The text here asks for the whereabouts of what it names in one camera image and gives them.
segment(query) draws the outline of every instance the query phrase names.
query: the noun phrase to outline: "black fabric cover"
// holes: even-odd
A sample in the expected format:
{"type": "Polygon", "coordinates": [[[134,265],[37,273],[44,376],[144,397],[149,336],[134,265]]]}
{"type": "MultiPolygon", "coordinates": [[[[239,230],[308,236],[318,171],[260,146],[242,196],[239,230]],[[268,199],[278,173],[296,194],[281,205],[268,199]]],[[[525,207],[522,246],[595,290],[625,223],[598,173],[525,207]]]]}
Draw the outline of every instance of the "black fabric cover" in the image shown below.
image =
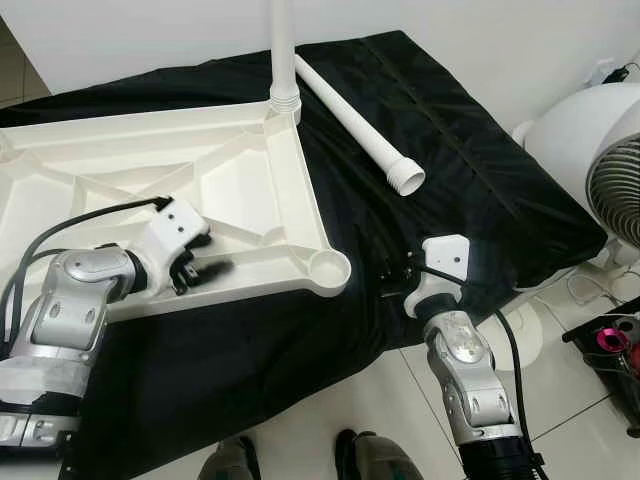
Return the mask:
{"type": "MultiPolygon", "coordinates": [[[[111,325],[84,402],[80,478],[140,474],[420,342],[422,325],[402,308],[417,279],[403,272],[426,236],[471,240],[463,305],[476,321],[514,284],[534,285],[603,245],[591,217],[403,33],[298,52],[423,166],[425,184],[398,196],[301,83],[300,138],[326,231],[352,262],[349,285],[332,299],[296,291],[111,325]],[[391,292],[402,294],[381,296],[391,292]]],[[[270,81],[262,52],[14,106],[0,126],[259,101],[270,81]]]]}

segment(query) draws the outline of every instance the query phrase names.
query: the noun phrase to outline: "robotic arm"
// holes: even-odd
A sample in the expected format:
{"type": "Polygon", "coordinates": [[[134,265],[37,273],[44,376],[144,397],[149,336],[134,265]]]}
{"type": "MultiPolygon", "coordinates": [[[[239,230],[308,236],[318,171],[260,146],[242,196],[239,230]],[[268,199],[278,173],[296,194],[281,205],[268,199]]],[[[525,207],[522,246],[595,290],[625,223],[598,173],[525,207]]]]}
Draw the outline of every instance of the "robotic arm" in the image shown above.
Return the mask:
{"type": "Polygon", "coordinates": [[[77,430],[78,407],[106,326],[107,305],[208,279],[190,261],[209,225],[187,203],[163,202],[129,249],[68,250],[49,265],[41,295],[0,362],[0,447],[56,449],[77,430]]]}
{"type": "MultiPolygon", "coordinates": [[[[425,270],[466,280],[466,238],[437,237],[422,246],[425,270]]],[[[458,306],[460,298],[459,285],[425,272],[404,306],[410,317],[425,322],[429,366],[442,388],[465,473],[470,480],[546,478],[495,373],[491,348],[458,306]]]]}

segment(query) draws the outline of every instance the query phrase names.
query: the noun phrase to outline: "white wall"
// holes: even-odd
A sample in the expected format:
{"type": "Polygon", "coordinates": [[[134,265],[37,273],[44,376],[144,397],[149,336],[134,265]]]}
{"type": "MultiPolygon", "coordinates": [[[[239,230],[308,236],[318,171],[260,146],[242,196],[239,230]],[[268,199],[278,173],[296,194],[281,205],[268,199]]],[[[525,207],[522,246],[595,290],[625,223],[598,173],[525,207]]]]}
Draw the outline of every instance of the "white wall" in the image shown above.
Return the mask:
{"type": "MultiPolygon", "coordinates": [[[[640,48],[638,0],[294,1],[298,43],[401,28],[505,128],[640,48]]],[[[267,0],[0,0],[0,15],[54,93],[268,47],[267,0]]]]}

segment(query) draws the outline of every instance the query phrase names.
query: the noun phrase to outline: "fan grille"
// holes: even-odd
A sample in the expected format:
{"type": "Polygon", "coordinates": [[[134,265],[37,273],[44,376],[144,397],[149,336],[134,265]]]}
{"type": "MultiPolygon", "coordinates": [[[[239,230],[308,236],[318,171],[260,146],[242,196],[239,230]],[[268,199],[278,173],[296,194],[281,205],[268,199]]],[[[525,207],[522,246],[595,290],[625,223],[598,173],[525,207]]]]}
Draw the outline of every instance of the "fan grille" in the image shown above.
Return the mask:
{"type": "Polygon", "coordinates": [[[600,220],[640,248],[640,136],[600,158],[591,174],[589,197],[600,220]]]}

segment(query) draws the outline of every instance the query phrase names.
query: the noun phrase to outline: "white tile floor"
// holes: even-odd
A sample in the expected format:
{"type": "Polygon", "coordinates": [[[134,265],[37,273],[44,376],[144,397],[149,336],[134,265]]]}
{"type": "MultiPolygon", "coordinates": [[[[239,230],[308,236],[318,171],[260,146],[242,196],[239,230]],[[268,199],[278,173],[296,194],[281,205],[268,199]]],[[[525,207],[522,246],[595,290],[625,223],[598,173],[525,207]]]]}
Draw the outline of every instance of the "white tile floor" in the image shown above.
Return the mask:
{"type": "MultiPolygon", "coordinates": [[[[0,22],[0,108],[46,95],[46,86],[0,22]]],[[[626,291],[640,292],[639,277],[628,276],[624,283],[626,291]]],[[[580,308],[563,281],[540,297],[553,308],[531,300],[541,319],[543,347],[523,374],[531,433],[547,461],[549,477],[640,478],[640,440],[627,437],[627,422],[596,375],[584,365],[575,347],[560,340],[565,330],[609,310],[610,301],[600,298],[580,308]]],[[[512,373],[499,375],[513,396],[512,373]]],[[[426,365],[424,346],[387,352],[364,371],[247,433],[256,441],[265,480],[330,480],[335,478],[333,438],[346,427],[372,429],[393,438],[415,460],[426,480],[464,478],[440,388],[426,365]]],[[[195,479],[214,449],[205,448],[138,478],[195,479]]],[[[56,465],[0,465],[0,480],[55,478],[56,465]]]]}
{"type": "Polygon", "coordinates": [[[0,18],[0,108],[50,95],[0,18]]]}

